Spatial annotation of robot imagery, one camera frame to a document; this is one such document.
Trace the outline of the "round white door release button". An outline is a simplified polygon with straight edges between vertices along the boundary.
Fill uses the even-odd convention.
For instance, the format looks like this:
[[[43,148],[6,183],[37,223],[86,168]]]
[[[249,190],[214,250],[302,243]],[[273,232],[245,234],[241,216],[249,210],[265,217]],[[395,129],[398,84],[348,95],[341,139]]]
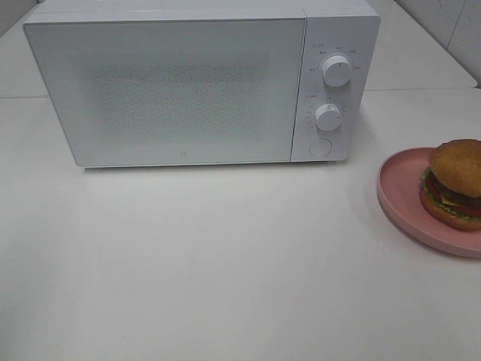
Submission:
[[[310,153],[317,158],[324,158],[330,154],[332,143],[325,138],[317,138],[312,140],[309,146]]]

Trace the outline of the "white microwave knob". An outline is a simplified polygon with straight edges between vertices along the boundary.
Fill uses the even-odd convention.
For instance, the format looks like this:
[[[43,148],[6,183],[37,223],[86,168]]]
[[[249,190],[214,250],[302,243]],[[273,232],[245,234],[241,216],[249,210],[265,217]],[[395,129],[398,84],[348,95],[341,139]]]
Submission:
[[[316,127],[323,132],[337,129],[342,121],[340,109],[335,104],[329,103],[318,107],[315,111]]]
[[[343,86],[352,76],[352,62],[341,53],[330,55],[321,65],[324,82],[332,87]]]

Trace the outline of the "white microwave door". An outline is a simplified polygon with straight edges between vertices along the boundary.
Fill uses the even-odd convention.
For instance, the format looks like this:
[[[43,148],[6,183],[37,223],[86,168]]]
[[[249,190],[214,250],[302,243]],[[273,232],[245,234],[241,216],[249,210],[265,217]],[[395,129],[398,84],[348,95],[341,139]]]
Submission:
[[[286,162],[303,19],[27,24],[81,167]]]

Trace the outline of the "pink round plate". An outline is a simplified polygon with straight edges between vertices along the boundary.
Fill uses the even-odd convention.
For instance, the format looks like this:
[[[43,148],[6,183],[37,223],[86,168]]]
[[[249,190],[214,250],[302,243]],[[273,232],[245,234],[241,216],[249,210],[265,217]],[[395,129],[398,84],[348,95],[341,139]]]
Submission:
[[[391,222],[416,241],[465,258],[480,258],[480,232],[452,228],[432,217],[423,207],[420,184],[428,167],[432,147],[415,147],[399,151],[380,166],[377,197]]]

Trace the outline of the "toy burger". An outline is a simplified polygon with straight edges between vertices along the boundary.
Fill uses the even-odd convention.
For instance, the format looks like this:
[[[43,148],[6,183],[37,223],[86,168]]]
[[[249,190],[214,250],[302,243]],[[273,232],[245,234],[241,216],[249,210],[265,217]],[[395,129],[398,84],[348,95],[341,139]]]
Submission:
[[[461,231],[480,230],[480,141],[457,139],[432,150],[420,177],[424,209]]]

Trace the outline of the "white microwave oven body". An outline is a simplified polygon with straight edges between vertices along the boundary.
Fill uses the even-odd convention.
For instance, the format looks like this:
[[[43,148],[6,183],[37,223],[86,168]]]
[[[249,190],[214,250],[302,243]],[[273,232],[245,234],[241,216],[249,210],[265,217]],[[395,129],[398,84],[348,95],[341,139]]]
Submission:
[[[46,1],[24,22],[130,23],[213,22],[303,19],[304,40],[291,157],[286,162],[341,161],[348,157],[354,125],[368,77],[380,16],[365,1]],[[322,63],[336,53],[352,62],[352,76],[339,87],[322,78]],[[320,131],[315,111],[339,107],[342,121],[334,131]],[[312,140],[328,139],[324,158],[309,151]]]

